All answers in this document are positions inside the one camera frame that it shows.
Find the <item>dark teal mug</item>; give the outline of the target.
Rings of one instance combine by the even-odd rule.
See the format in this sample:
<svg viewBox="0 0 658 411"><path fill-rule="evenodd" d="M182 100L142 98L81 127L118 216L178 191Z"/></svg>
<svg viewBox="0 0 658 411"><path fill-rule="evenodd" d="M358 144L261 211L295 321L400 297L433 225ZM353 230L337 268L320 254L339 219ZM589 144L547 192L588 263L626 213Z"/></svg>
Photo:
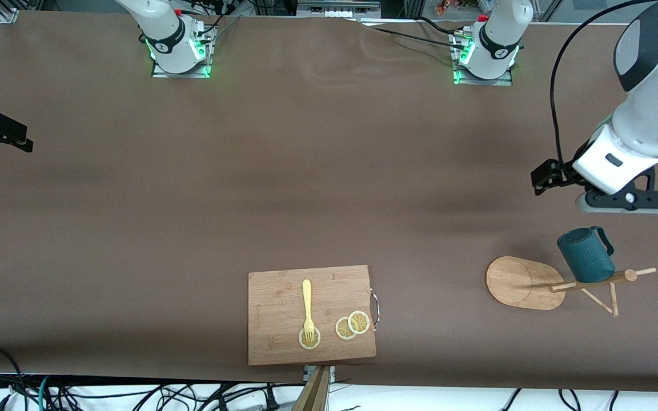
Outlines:
<svg viewBox="0 0 658 411"><path fill-rule="evenodd" d="M600 283L616 272L614 247L600 226L565 232L556 244L578 283Z"/></svg>

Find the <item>wooden cup rack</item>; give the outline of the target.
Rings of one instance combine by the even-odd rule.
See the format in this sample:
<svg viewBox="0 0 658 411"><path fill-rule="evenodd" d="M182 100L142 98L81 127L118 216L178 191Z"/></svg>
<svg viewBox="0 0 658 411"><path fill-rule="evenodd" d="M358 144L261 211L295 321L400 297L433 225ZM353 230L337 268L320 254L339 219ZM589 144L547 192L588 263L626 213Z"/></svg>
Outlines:
<svg viewBox="0 0 658 411"><path fill-rule="evenodd" d="M582 292L596 306L613 317L619 316L617 284L637 281L640 276L656 273L657 269L627 269L616 271L598 283L564 281L559 271L550 265L512 256L492 261L485 273L490 295L505 306L537 311L551 311L562 305L566 295Z"/></svg>

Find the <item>brown table mat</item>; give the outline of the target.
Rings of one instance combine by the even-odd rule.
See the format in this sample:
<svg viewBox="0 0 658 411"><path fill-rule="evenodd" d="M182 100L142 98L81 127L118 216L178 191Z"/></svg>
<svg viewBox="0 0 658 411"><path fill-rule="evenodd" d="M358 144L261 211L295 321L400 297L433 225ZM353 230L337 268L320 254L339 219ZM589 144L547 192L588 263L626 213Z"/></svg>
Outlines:
<svg viewBox="0 0 658 411"><path fill-rule="evenodd" d="M555 154L551 68L572 25L532 25L510 87L456 85L443 47L360 23L240 18L212 77L157 79L130 15L0 26L0 348L27 373L300 380L252 367L250 272L367 265L375 357L354 384L658 391L658 215L533 195ZM656 169L658 188L658 168ZM600 226L619 316L582 292L505 306L512 256L575 281L557 239Z"/></svg>

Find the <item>yellow plastic fork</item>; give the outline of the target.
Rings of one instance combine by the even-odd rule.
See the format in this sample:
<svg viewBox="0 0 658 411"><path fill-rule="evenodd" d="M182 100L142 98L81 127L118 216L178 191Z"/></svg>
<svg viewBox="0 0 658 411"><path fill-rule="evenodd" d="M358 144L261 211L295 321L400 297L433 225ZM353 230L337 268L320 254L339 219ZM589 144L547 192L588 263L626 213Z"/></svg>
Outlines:
<svg viewBox="0 0 658 411"><path fill-rule="evenodd" d="M306 346L313 346L316 338L314 338L314 322L312 320L312 286L309 279L302 281L302 294L304 304L305 320L303 323L303 341Z"/></svg>

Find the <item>grey power strip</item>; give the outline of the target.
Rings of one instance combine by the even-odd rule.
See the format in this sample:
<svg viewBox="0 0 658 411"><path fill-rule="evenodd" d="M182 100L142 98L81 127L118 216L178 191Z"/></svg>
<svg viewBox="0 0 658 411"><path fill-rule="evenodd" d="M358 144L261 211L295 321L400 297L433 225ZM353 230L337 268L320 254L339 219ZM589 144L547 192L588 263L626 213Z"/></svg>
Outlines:
<svg viewBox="0 0 658 411"><path fill-rule="evenodd" d="M376 18L382 17L380 0L297 0L298 17Z"/></svg>

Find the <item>bamboo cutting board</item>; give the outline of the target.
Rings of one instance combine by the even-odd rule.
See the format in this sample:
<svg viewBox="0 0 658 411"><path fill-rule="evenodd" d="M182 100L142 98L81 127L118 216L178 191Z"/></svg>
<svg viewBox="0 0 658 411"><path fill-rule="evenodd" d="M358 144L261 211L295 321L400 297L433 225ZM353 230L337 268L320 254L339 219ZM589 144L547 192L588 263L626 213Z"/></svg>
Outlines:
<svg viewBox="0 0 658 411"><path fill-rule="evenodd" d="M298 343L305 320L303 279L311 281L312 320L321 332L315 349L303 349ZM248 364L336 365L376 356L370 288L365 265L249 273ZM336 322L354 311L369 315L369 330L354 339L341 339Z"/></svg>

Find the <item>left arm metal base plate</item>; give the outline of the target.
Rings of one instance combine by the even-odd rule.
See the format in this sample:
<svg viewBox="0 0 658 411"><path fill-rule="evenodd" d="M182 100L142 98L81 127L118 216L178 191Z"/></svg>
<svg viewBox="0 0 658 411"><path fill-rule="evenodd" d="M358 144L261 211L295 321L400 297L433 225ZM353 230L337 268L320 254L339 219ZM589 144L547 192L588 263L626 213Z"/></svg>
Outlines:
<svg viewBox="0 0 658 411"><path fill-rule="evenodd" d="M515 63L515 58L509 60L505 72L498 78L481 78L470 72L468 67L464 65L465 60L472 57L475 50L478 49L472 40L472 33L470 31L455 30L448 35L448 39L450 44L462 46L462 49L455 49L454 47L450 49L454 84L476 86L511 86L513 84L512 65Z"/></svg>

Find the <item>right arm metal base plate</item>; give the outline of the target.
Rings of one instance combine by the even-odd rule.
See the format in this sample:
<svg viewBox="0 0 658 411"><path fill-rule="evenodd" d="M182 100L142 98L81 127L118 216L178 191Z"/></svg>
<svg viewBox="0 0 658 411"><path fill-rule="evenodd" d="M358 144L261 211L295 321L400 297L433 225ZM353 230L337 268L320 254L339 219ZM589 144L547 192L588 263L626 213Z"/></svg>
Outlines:
<svg viewBox="0 0 658 411"><path fill-rule="evenodd" d="M153 40L146 38L150 57L154 61L151 75L154 78L209 78L216 47L214 26L181 16L180 32L172 38Z"/></svg>

